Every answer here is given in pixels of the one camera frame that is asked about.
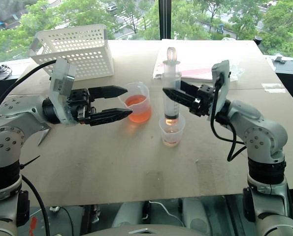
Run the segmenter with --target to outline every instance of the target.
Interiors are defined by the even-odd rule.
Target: white cable
[[[173,215],[173,214],[170,214],[169,211],[166,209],[166,207],[165,207],[162,203],[152,202],[152,201],[149,201],[149,203],[153,203],[153,204],[159,204],[159,205],[161,205],[162,208],[164,208],[164,210],[166,211],[167,215],[170,215],[170,216],[174,217],[175,219],[177,219],[177,220],[181,223],[181,225],[182,225],[183,227],[185,226],[184,223],[183,223],[183,222],[182,222],[177,216],[175,216],[175,215]]]
[[[33,215],[37,214],[39,211],[41,211],[41,209],[39,209],[39,210],[36,211],[35,213],[31,214],[29,217],[32,217]]]

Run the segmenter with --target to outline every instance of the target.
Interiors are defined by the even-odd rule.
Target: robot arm
[[[256,108],[237,100],[226,100],[229,75],[227,60],[212,68],[214,87],[197,88],[182,82],[181,89],[163,88],[163,91],[170,99],[189,107],[191,113],[209,116],[212,129],[215,119],[241,138],[247,148],[249,166],[249,187],[243,192],[246,218],[256,222],[260,236],[293,235],[288,185],[284,177],[283,146],[287,133],[280,124],[265,119]],[[221,139],[235,143],[236,137]]]
[[[96,112],[96,98],[117,97],[126,89],[116,86],[75,89],[76,68],[59,59],[53,70],[49,97],[19,96],[0,104],[0,235],[17,235],[17,227],[29,219],[28,192],[21,191],[19,157],[25,140],[49,123],[99,125],[128,116],[127,109]]]

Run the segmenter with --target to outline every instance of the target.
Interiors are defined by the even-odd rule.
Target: tree
[[[293,57],[293,0],[278,1],[264,16],[264,52]]]
[[[38,31],[54,29],[64,22],[70,22],[69,26],[105,24],[109,38],[114,38],[114,30],[119,27],[115,17],[91,0],[66,0],[57,7],[48,7],[47,0],[38,0],[27,11],[20,19],[20,26],[0,30],[0,61],[27,58]]]
[[[139,34],[145,40],[160,40],[160,20],[159,20],[158,0],[155,1],[150,11],[146,13],[144,20],[148,22],[149,26],[144,30],[140,30]]]
[[[203,16],[200,5],[193,4],[190,1],[174,0],[172,1],[171,11],[171,32],[175,39],[210,39],[210,34],[200,25],[199,21]],[[149,27],[141,30],[143,38],[146,40],[159,39],[159,14],[158,0],[155,2],[146,19]]]
[[[184,0],[174,0],[171,8],[171,31],[178,33],[177,39],[210,39],[210,34],[199,23],[202,19],[199,5]]]
[[[233,0],[229,13],[232,14],[230,22],[236,39],[252,39],[257,34],[256,25],[261,19],[259,1],[256,0]]]
[[[0,21],[5,21],[15,12],[25,8],[26,5],[35,4],[37,0],[0,0]]]
[[[117,11],[126,17],[124,21],[132,28],[134,33],[137,33],[137,23],[142,17],[144,28],[146,28],[144,16],[152,5],[149,0],[116,0],[115,3],[118,7]]]
[[[66,0],[55,11],[63,22],[69,22],[69,26],[106,25],[109,39],[114,39],[114,32],[120,27],[117,18],[106,12],[99,1]]]
[[[21,30],[34,36],[39,31],[54,29],[62,21],[54,9],[48,8],[47,0],[39,0],[36,4],[27,6],[28,13],[20,20]]]
[[[226,11],[228,0],[195,0],[195,4],[201,5],[202,12],[203,10],[210,12],[209,32],[211,32],[214,17]]]

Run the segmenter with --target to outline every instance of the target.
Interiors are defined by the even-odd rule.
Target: small plastic cup
[[[162,132],[163,143],[169,147],[176,146],[181,140],[185,125],[185,118],[181,114],[179,114],[178,122],[174,125],[168,125],[165,117],[160,118],[159,126]]]
[[[129,119],[136,123],[147,121],[152,114],[150,93],[142,82],[130,83],[123,86],[128,92],[119,96],[126,108],[131,109]]]

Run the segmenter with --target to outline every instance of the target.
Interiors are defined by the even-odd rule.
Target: parked car
[[[110,5],[108,7],[106,7],[106,12],[113,12],[115,10],[117,10],[117,5]]]

